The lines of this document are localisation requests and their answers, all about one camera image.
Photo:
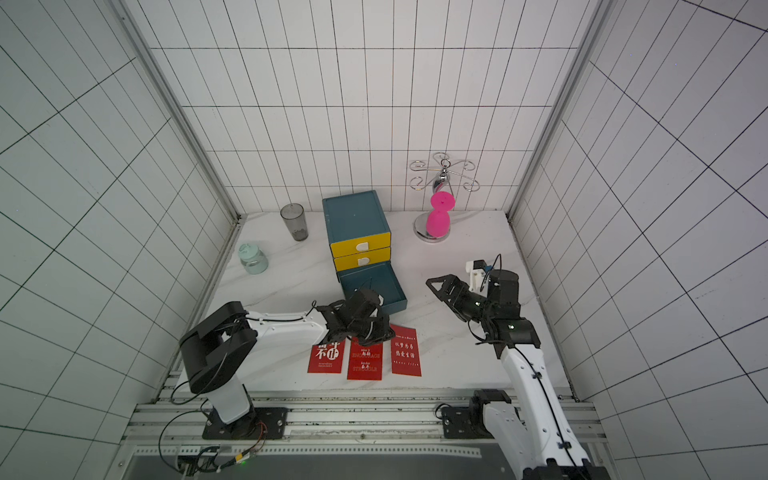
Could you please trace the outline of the yellow drawer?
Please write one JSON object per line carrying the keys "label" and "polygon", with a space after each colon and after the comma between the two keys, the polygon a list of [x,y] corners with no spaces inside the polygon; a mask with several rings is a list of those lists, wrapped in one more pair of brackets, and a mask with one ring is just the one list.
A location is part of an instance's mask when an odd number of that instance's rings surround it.
{"label": "yellow drawer", "polygon": [[330,244],[331,252],[334,258],[362,254],[373,250],[389,248],[390,246],[390,232],[367,235],[359,238],[333,242]]}
{"label": "yellow drawer", "polygon": [[337,272],[352,270],[360,267],[374,265],[391,259],[391,248],[370,250],[359,252],[353,255],[347,255],[334,259],[334,265]]}

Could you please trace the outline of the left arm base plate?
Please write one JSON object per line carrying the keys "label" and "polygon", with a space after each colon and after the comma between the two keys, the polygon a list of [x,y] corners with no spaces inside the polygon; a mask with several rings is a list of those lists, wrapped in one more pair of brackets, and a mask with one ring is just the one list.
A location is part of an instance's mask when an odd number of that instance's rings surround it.
{"label": "left arm base plate", "polygon": [[252,408],[243,417],[226,424],[213,409],[202,433],[205,440],[246,441],[282,439],[287,424],[287,408]]}

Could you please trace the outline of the red postcard white characters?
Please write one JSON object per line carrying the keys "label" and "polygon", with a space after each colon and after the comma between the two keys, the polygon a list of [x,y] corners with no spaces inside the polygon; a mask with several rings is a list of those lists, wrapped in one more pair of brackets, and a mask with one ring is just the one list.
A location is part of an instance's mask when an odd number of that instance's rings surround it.
{"label": "red postcard white characters", "polygon": [[311,374],[340,374],[343,369],[346,341],[314,345],[307,371]]}

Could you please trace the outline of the teal drawer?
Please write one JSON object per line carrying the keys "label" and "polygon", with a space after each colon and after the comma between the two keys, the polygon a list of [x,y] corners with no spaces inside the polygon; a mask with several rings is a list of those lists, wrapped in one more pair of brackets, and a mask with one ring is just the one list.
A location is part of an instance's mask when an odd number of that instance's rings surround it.
{"label": "teal drawer", "polygon": [[337,279],[346,299],[363,288],[375,291],[382,298],[384,314],[393,315],[407,308],[407,297],[390,261],[338,272]]}

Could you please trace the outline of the teal drawer cabinet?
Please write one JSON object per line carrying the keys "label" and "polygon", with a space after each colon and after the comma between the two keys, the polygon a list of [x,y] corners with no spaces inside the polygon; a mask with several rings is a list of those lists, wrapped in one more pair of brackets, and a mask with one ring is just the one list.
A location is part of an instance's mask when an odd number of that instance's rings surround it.
{"label": "teal drawer cabinet", "polygon": [[376,191],[324,198],[322,205],[329,248],[333,242],[391,233]]}

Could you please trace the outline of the red postcard stimulate text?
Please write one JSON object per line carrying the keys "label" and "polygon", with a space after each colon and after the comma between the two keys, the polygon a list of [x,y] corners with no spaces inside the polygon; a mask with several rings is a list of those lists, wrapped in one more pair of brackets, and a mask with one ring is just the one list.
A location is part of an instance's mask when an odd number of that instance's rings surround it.
{"label": "red postcard stimulate text", "polygon": [[350,345],[347,379],[381,381],[383,377],[383,345],[364,347],[357,340]]}

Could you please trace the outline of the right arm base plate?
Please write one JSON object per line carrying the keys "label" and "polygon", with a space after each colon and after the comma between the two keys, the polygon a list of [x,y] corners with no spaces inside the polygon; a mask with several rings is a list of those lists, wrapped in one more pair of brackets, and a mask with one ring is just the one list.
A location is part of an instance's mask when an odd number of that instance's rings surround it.
{"label": "right arm base plate", "polygon": [[483,408],[493,402],[510,404],[511,398],[503,390],[480,389],[474,391],[467,406],[439,404],[434,414],[441,422],[443,437],[449,440],[492,438],[492,434],[484,425]]}

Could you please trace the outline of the red postcard small white text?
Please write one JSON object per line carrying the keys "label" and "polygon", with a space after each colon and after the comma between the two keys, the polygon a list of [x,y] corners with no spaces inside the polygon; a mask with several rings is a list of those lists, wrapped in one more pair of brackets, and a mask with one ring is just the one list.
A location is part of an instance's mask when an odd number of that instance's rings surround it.
{"label": "red postcard small white text", "polygon": [[391,367],[395,375],[421,377],[421,361],[417,331],[413,328],[392,326],[395,337],[390,341]]}

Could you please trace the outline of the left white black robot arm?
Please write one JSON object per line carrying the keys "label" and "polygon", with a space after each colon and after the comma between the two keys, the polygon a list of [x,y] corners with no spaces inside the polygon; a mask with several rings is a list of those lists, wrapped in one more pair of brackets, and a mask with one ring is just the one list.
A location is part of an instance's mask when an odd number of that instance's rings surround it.
{"label": "left white black robot arm", "polygon": [[371,289],[328,305],[313,304],[306,312],[265,314],[231,301],[179,340],[179,350],[194,395],[203,395],[214,417],[230,427],[252,415],[254,407],[238,371],[259,347],[320,346],[355,340],[363,347],[395,338],[383,299]]}

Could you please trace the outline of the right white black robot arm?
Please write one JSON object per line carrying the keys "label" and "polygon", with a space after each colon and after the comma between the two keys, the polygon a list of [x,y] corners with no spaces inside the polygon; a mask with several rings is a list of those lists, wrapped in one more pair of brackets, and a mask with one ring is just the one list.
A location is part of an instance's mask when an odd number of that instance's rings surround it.
{"label": "right white black robot arm", "polygon": [[581,446],[552,386],[537,331],[521,314],[519,275],[471,264],[470,281],[448,274],[426,280],[438,300],[466,324],[477,323],[479,345],[494,348],[519,406],[501,390],[477,390],[470,424],[490,435],[518,479],[608,479]]}

